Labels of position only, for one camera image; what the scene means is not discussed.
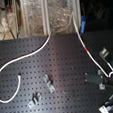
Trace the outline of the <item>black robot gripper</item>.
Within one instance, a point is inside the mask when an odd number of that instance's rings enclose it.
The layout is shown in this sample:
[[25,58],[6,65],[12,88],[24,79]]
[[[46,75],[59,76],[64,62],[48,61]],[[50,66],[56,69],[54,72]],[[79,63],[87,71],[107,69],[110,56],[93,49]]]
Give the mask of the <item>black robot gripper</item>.
[[95,75],[95,74],[93,74],[93,75],[87,74],[86,81],[90,82],[90,83],[99,84],[100,90],[106,89],[106,87],[113,88],[113,78],[100,77],[100,76]]

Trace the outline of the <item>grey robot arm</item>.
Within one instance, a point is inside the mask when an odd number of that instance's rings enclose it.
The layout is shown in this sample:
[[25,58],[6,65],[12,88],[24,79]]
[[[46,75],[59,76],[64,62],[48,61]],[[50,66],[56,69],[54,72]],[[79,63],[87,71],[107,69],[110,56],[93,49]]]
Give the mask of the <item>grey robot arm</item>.
[[[103,48],[100,52],[100,57],[108,64],[110,72],[105,72],[102,67],[97,70],[97,74],[87,73],[85,80],[90,83],[95,83],[99,86],[99,89],[103,90],[106,88],[113,89],[113,56],[107,51],[106,48]],[[110,113],[113,111],[113,93],[109,97],[109,100],[104,102],[99,108],[100,113]]]

